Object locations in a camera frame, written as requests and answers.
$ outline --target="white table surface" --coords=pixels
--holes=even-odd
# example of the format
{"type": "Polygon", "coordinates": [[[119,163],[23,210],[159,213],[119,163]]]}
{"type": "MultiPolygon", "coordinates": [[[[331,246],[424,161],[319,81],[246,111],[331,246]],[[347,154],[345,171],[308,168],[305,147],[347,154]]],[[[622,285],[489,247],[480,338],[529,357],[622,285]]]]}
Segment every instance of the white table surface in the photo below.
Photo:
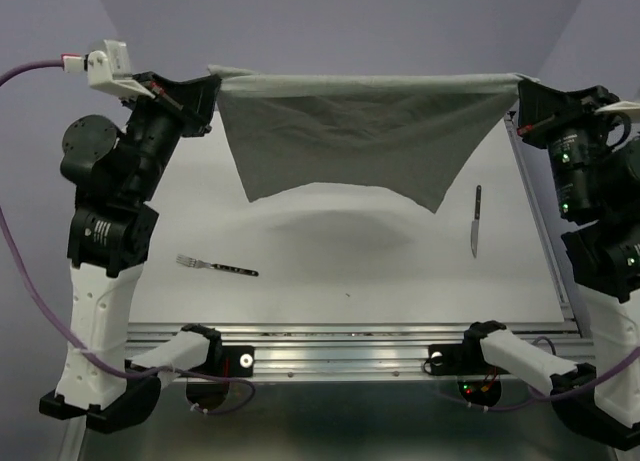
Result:
{"type": "Polygon", "coordinates": [[[382,188],[310,185],[246,200],[218,113],[183,139],[151,205],[160,212],[133,323],[561,322],[504,123],[437,214],[382,188]],[[478,258],[470,250],[483,187],[478,258]],[[258,278],[175,263],[178,253],[258,278]]]}

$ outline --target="fork tines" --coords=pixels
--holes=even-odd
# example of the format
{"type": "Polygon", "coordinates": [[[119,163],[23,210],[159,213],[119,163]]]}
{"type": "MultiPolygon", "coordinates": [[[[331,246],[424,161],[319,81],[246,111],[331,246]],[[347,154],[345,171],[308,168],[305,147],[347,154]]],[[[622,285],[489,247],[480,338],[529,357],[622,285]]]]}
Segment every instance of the fork tines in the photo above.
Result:
{"type": "Polygon", "coordinates": [[[187,266],[189,268],[193,268],[196,265],[196,260],[194,258],[190,258],[189,256],[179,254],[176,257],[176,263],[182,264],[183,266],[187,266]]]}

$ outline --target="fork handle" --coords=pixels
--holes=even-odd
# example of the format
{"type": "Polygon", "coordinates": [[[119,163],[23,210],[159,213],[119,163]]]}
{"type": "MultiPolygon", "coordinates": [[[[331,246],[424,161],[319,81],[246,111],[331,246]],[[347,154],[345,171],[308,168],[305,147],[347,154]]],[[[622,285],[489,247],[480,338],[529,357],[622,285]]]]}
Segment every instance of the fork handle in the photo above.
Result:
{"type": "Polygon", "coordinates": [[[226,264],[212,264],[213,269],[219,271],[227,271],[229,273],[244,274],[245,276],[257,277],[260,273],[252,269],[236,268],[234,266],[227,266],[226,264]]]}

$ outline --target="knife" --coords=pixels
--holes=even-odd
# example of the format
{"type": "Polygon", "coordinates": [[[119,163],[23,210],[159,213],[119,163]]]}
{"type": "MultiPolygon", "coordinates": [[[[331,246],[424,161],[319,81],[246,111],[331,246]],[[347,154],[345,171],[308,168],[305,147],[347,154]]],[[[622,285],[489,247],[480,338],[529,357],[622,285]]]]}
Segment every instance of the knife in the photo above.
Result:
{"type": "Polygon", "coordinates": [[[480,203],[482,202],[482,186],[476,187],[476,205],[471,221],[471,253],[474,258],[478,257],[478,231],[480,230],[480,203]]]}

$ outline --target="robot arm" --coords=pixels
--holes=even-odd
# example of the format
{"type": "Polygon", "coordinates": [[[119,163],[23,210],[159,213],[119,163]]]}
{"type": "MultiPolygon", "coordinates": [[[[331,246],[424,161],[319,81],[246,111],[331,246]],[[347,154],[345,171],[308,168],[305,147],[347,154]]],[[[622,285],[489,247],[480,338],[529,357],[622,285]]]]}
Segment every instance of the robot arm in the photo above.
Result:
{"type": "Polygon", "coordinates": [[[501,368],[548,396],[572,431],[628,450],[640,445],[640,137],[624,142],[640,104],[601,86],[564,93],[524,80],[519,91],[518,134],[548,151],[561,217],[584,226],[562,239],[590,313],[595,366],[547,354],[496,322],[475,323],[462,344],[431,346],[439,356],[428,363],[435,375],[501,368]],[[621,124],[622,139],[608,145],[621,124]]]}
{"type": "Polygon", "coordinates": [[[89,85],[132,110],[121,131],[102,116],[73,123],[63,138],[62,175],[76,186],[67,256],[71,260],[71,330],[61,379],[41,399],[44,414],[86,415],[87,427],[113,432],[144,421],[175,372],[136,377],[158,366],[215,374],[220,334],[189,325],[159,348],[125,361],[131,301],[147,260],[158,213],[147,206],[181,137],[211,130],[220,79],[177,83],[155,73],[132,75],[126,45],[102,42],[88,56],[63,56],[65,70],[85,71],[89,85]],[[122,372],[95,366],[86,354],[122,372]]]}

